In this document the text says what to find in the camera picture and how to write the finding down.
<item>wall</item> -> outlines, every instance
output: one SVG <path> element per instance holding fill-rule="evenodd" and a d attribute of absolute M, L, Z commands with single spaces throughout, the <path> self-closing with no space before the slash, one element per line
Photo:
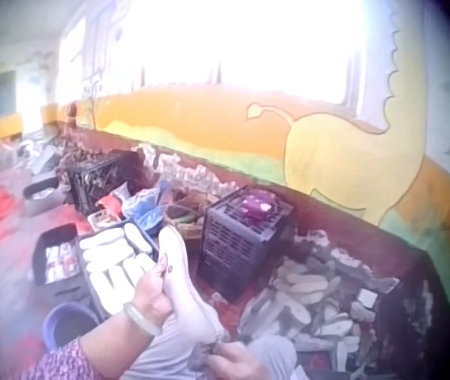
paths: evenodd
<path fill-rule="evenodd" d="M 98 84 L 94 123 L 88 101 L 78 122 L 286 185 L 396 234 L 429 253 L 450 301 L 450 29 L 422 1 L 367 4 L 353 112 L 232 85 L 140 87 L 142 65 L 124 73 L 136 55 L 108 77 L 118 51 L 139 50 L 117 44 L 116 19 L 105 70 L 83 82 Z"/>
<path fill-rule="evenodd" d="M 17 116 L 9 123 L 0 120 L 0 138 L 41 127 L 40 107 L 55 101 L 57 74 L 57 46 L 55 40 L 33 40 L 0 46 L 0 73 L 15 71 Z"/>

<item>pants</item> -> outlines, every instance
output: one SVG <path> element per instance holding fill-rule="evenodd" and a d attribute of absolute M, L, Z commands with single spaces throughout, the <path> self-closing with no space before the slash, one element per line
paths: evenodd
<path fill-rule="evenodd" d="M 252 342 L 248 349 L 264 364 L 272 380 L 288 380 L 296 366 L 296 349 L 282 336 L 264 336 Z M 122 379 L 195 379 L 197 374 L 188 369 L 193 350 L 181 334 L 174 316 L 162 328 L 162 334 L 153 339 L 151 346 L 127 370 Z"/>

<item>floral sleeve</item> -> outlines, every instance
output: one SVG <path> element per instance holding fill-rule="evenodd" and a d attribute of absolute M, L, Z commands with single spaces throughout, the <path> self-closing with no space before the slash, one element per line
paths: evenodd
<path fill-rule="evenodd" d="M 33 367 L 24 371 L 20 380 L 32 379 L 103 379 L 88 361 L 78 339 L 72 340 L 65 347 L 51 351 Z"/>

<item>knee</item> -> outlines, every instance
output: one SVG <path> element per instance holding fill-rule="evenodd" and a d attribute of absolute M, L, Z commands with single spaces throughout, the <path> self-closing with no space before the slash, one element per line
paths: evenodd
<path fill-rule="evenodd" d="M 287 368 L 292 370 L 296 367 L 297 352 L 294 344 L 284 336 L 263 336 L 255 340 L 251 346 L 257 346 L 262 351 L 268 352 L 269 356 L 276 360 L 282 361 Z"/>

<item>blue bucket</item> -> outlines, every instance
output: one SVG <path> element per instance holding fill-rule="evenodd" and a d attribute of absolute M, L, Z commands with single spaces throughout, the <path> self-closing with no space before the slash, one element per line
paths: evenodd
<path fill-rule="evenodd" d="M 46 316 L 42 333 L 49 351 L 64 346 L 98 326 L 98 318 L 88 307 L 71 301 L 58 305 Z"/>

